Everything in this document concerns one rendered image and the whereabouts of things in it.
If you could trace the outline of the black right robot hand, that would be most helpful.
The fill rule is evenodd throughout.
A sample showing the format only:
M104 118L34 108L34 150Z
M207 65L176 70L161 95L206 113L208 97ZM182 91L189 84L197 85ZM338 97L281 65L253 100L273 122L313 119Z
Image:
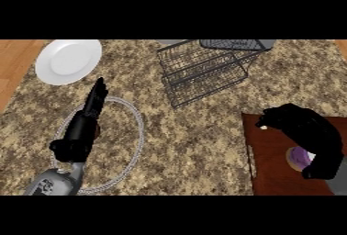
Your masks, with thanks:
M343 141L338 129L312 109L293 103L263 110L256 126L279 129L297 145L315 154L303 169L304 179L332 180L343 162Z

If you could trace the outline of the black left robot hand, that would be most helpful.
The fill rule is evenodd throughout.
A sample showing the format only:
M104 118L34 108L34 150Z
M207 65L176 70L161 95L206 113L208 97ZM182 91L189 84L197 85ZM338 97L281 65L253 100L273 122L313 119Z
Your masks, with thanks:
M92 87L83 109L74 114L64 138L50 142L49 149L61 162L84 162L87 160L107 96L105 79L99 78Z

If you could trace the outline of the purple can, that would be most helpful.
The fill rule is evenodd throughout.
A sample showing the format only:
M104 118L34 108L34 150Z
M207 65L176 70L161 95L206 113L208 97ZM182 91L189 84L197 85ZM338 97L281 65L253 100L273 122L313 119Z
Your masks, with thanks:
M297 172L301 172L312 164L315 157L316 154L300 146L291 147L287 151L287 162Z

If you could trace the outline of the brown wooden tray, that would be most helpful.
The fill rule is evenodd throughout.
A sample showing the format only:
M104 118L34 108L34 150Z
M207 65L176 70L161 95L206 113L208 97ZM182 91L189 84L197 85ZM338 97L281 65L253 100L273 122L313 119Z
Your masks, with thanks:
M287 162L287 151L296 142L281 130L256 126L259 115L241 114L254 194L259 196L332 196L327 180L307 180ZM347 117L330 117L343 140L344 162L338 172L347 172Z

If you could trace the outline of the white round plate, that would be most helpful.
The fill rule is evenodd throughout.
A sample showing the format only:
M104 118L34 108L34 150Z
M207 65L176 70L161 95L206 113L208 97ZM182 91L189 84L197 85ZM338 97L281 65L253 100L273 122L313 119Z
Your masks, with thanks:
M71 84L92 73L101 58L99 39L56 39L37 57L37 77L50 85Z

